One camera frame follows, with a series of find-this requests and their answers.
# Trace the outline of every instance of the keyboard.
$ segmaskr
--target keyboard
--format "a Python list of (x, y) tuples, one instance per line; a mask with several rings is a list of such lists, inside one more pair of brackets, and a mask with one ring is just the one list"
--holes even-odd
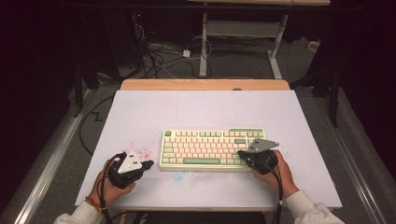
[(247, 150), (261, 128), (229, 130), (165, 130), (160, 156), (162, 170), (248, 171), (237, 151)]

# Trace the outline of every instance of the sleeve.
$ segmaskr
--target sleeve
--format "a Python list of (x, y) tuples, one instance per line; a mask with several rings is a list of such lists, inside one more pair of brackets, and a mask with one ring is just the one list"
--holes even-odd
[(323, 203), (312, 203), (303, 190), (293, 193), (287, 199), (285, 199), (285, 202), (294, 216), (295, 224), (344, 223), (341, 219), (336, 217)]
[(83, 201), (74, 211), (73, 215), (62, 214), (58, 216), (54, 224), (99, 224), (103, 216), (96, 209)]

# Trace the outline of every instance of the white tabletop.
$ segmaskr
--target white tabletop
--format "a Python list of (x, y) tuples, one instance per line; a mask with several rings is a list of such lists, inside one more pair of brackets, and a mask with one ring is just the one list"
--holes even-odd
[(155, 163), (114, 207), (132, 210), (268, 211), (276, 194), (251, 172), (161, 171), (163, 131), (264, 128), (314, 203), (342, 207), (294, 91), (118, 91), (76, 204), (106, 160), (136, 151)]

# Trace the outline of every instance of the person's right hand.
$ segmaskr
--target person's right hand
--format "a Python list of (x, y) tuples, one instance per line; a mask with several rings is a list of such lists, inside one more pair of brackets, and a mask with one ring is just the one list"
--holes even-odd
[[(282, 186), (283, 186), (283, 197), (287, 198), (291, 194), (297, 192), (299, 189), (294, 185), (293, 177), (291, 175), (291, 170), (289, 165), (285, 160), (283, 160), (282, 154), (278, 150), (274, 150), (274, 153), (277, 157), (277, 167), (274, 169), (275, 173), (282, 178)], [(261, 175), (255, 169), (251, 169), (251, 172), (254, 176), (260, 180), (265, 181), (273, 190), (279, 192), (279, 186), (277, 184), (276, 178), (272, 173), (268, 173), (266, 175)]]
[(103, 172), (104, 170), (102, 170), (98, 176), (96, 177), (95, 183), (93, 184), (92, 187), (92, 191), (90, 193), (90, 195), (88, 196), (89, 198), (91, 198), (96, 204), (100, 204), (100, 199), (99, 199), (99, 195), (98, 195), (98, 190), (101, 188), (101, 181), (105, 181), (105, 192), (104, 192), (104, 199), (106, 201), (107, 205), (111, 205), (113, 204), (119, 197), (128, 194), (132, 191), (132, 189), (135, 186), (135, 182), (131, 183), (129, 186), (127, 186), (125, 189), (119, 189), (116, 186), (114, 186), (111, 181), (108, 179), (108, 177), (106, 177), (104, 180), (103, 178)]

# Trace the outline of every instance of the bracelet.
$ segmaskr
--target bracelet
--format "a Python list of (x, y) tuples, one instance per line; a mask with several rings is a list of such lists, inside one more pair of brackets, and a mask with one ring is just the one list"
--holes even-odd
[(98, 214), (102, 214), (102, 209), (101, 207), (90, 197), (85, 197), (85, 202), (88, 204), (92, 205), (95, 210), (98, 212)]

